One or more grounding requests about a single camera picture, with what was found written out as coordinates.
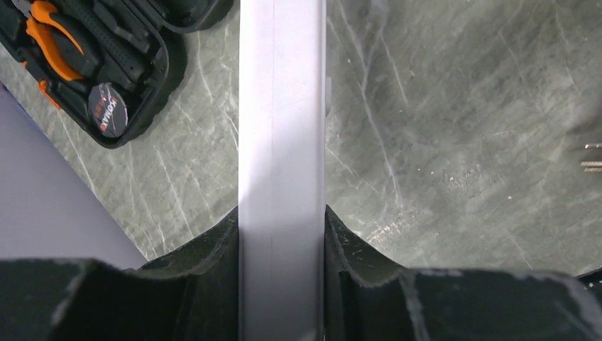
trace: orange handled pliers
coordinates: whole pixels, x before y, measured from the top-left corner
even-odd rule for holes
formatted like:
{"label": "orange handled pliers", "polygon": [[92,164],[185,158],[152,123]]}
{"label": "orange handled pliers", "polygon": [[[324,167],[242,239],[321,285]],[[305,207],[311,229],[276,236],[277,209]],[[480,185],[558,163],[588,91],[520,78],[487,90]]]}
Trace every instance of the orange handled pliers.
{"label": "orange handled pliers", "polygon": [[74,18],[59,13],[58,9],[44,0],[12,0],[13,4],[27,17],[26,32],[42,49],[44,57],[51,68],[66,81],[82,80],[77,71],[73,70],[62,58],[59,48],[52,36],[53,28],[67,36],[78,51],[98,58],[94,41],[89,33]]}

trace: marble floor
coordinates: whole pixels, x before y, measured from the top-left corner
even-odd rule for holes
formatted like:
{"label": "marble floor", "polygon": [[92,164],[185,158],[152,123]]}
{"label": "marble floor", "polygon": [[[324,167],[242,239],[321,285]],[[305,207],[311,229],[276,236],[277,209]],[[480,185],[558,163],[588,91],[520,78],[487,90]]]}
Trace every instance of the marble floor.
{"label": "marble floor", "polygon": [[[602,1],[327,0],[327,202],[408,266],[602,266]],[[147,258],[236,204],[239,5],[186,36],[151,129],[104,150],[0,49],[20,100]]]}

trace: white rectangular object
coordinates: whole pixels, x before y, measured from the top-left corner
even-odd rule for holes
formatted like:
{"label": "white rectangular object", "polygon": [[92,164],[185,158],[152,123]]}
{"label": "white rectangular object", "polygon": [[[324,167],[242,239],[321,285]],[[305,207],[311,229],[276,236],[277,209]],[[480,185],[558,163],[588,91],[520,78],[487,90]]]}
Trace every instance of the white rectangular object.
{"label": "white rectangular object", "polygon": [[240,338],[323,338],[324,0],[243,0]]}

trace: open tool case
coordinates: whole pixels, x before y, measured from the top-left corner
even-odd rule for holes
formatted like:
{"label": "open tool case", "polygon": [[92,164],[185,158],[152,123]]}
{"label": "open tool case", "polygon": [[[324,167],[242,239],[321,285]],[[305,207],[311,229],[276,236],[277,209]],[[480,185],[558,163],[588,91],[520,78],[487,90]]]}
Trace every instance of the open tool case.
{"label": "open tool case", "polygon": [[[26,32],[27,18],[12,0],[0,0],[0,43],[24,65],[56,107],[98,144],[117,148],[151,125],[182,81],[187,55],[180,33],[212,27],[225,17],[234,0],[48,2],[58,13],[81,24],[90,38],[76,46],[59,30],[51,30],[62,60],[83,76],[81,80],[65,80],[49,63],[38,42]],[[127,123],[119,136],[101,131],[89,108],[91,91],[100,84],[110,84],[125,102]]]}

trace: metal prong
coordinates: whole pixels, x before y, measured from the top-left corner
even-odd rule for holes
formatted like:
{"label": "metal prong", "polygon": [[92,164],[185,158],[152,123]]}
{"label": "metal prong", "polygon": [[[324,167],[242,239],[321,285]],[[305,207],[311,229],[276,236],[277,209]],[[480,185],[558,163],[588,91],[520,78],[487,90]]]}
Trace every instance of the metal prong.
{"label": "metal prong", "polygon": [[583,167],[602,167],[602,162],[600,162],[600,161],[582,161],[581,165]]}

